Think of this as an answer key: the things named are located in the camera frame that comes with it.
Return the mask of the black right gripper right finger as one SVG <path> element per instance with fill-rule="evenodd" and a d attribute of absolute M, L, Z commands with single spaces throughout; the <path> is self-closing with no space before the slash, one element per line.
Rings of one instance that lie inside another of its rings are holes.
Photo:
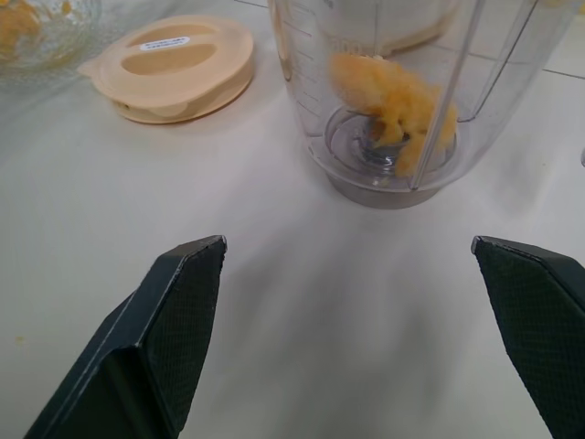
<path fill-rule="evenodd" d="M 520 242 L 473 239 L 505 351 L 555 438 L 584 435 L 584 268 Z"/>

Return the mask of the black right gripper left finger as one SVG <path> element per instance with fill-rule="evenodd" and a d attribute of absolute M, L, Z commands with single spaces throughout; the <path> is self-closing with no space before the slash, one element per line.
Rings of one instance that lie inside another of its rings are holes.
<path fill-rule="evenodd" d="M 161 254 L 102 321 L 28 438 L 177 438 L 207 356 L 222 235 Z"/>

